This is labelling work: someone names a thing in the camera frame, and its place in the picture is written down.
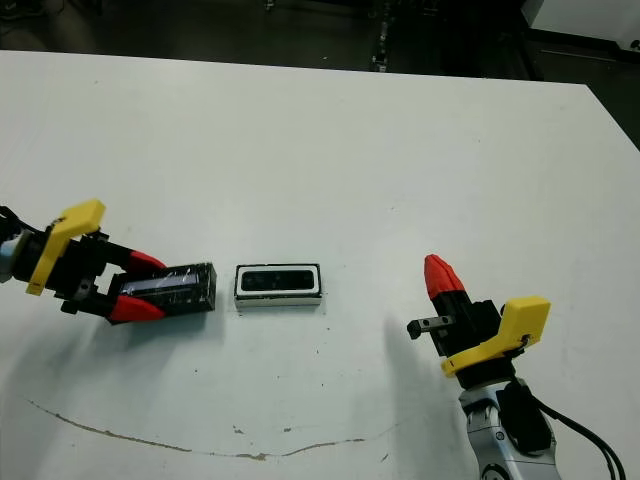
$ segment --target black cable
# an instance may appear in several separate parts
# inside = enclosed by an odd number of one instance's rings
[[[626,474],[624,472],[624,467],[622,466],[622,462],[618,458],[618,455],[616,455],[616,452],[613,451],[613,449],[607,444],[607,442],[602,440],[598,435],[593,433],[588,428],[583,427],[582,425],[580,425],[578,422],[576,422],[574,420],[571,420],[568,417],[565,417],[561,413],[556,412],[554,409],[552,409],[551,407],[545,405],[544,403],[542,403],[540,400],[538,400],[533,395],[531,395],[531,398],[536,403],[536,405],[540,409],[540,411],[546,413],[547,415],[549,415],[554,420],[558,420],[559,422],[565,424],[571,430],[579,433],[580,435],[585,437],[587,440],[592,442],[596,447],[598,447],[598,449],[600,449],[600,451],[604,455],[605,460],[607,461],[607,468],[609,469],[609,474],[611,475],[611,479],[612,480],[616,480],[616,476],[614,474],[613,465],[611,464],[611,460],[613,460],[613,462],[615,463],[615,466],[616,466],[616,468],[618,470],[618,478],[620,480],[626,480],[627,476],[626,476]]]

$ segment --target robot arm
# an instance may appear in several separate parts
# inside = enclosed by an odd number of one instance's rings
[[[33,295],[53,290],[63,300],[63,312],[100,315],[112,324],[213,310],[216,276],[210,263],[166,268],[149,255],[110,243],[99,226],[104,210],[90,200],[40,231],[0,207],[0,282],[12,277],[27,282]],[[126,273],[114,276],[104,294],[94,282],[108,263]]]
[[[431,338],[448,377],[464,392],[460,404],[482,480],[559,480],[556,441],[543,412],[594,442],[603,452],[611,477],[624,469],[604,441],[542,404],[516,378],[512,359],[540,341],[551,304],[540,297],[512,299],[502,316],[491,300],[472,303],[453,269],[436,255],[425,258],[427,292],[439,317],[413,320],[413,340]]]

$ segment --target crack line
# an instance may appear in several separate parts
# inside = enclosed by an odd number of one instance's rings
[[[298,453],[302,453],[302,452],[306,452],[306,451],[309,451],[309,450],[313,450],[315,448],[332,447],[332,446],[336,446],[336,445],[343,445],[345,443],[360,443],[360,442],[366,442],[366,441],[371,441],[371,440],[377,440],[378,438],[382,437],[383,435],[385,435],[386,433],[388,433],[389,431],[393,430],[394,428],[398,427],[401,423],[403,423],[403,422],[398,422],[398,423],[390,426],[386,430],[384,430],[384,431],[378,433],[377,435],[374,435],[373,437],[370,437],[368,439],[367,438],[349,438],[349,439],[346,439],[346,440],[339,440],[339,441],[335,441],[335,442],[314,443],[313,445],[308,445],[306,447],[298,448],[296,450],[292,450],[292,451],[286,452],[286,453],[258,453],[256,455],[253,455],[253,454],[250,454],[250,453],[218,453],[218,452],[197,451],[197,450],[193,450],[191,448],[184,448],[184,447],[178,447],[178,446],[175,446],[175,445],[170,445],[168,443],[154,442],[154,441],[151,441],[151,440],[145,440],[144,438],[131,437],[129,435],[121,435],[119,433],[114,433],[114,432],[111,432],[109,430],[100,430],[98,428],[90,427],[89,425],[84,425],[82,423],[76,422],[76,421],[71,420],[71,419],[69,419],[67,417],[63,417],[59,413],[52,412],[51,410],[48,410],[48,409],[44,408],[42,405],[37,404],[33,400],[30,400],[28,398],[25,398],[25,400],[27,402],[29,402],[31,405],[33,405],[35,408],[40,410],[41,412],[44,412],[47,415],[50,415],[50,416],[60,420],[61,422],[64,422],[64,423],[66,423],[68,425],[71,425],[73,427],[79,428],[81,430],[85,430],[87,432],[96,433],[98,435],[103,435],[105,437],[116,438],[116,439],[119,439],[119,440],[126,440],[128,442],[140,443],[142,445],[147,445],[147,446],[150,446],[150,447],[166,448],[166,449],[169,449],[169,450],[175,450],[176,452],[180,452],[180,453],[191,453],[191,454],[195,454],[195,455],[207,455],[207,456],[210,456],[210,457],[246,458],[248,460],[254,460],[254,461],[258,461],[258,462],[264,462],[268,457],[280,457],[280,458],[291,457],[293,455],[297,455]]]

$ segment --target black box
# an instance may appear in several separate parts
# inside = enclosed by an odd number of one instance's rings
[[[166,316],[207,312],[216,306],[216,271],[211,263],[197,263],[152,274],[122,273],[113,276],[109,295],[145,300]]]

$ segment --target black device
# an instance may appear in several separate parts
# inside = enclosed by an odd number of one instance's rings
[[[121,273],[113,276],[109,295],[139,298],[165,316],[211,311],[216,306],[216,271],[211,263],[196,263],[146,275]]]
[[[237,307],[318,305],[322,301],[317,263],[238,265]]]

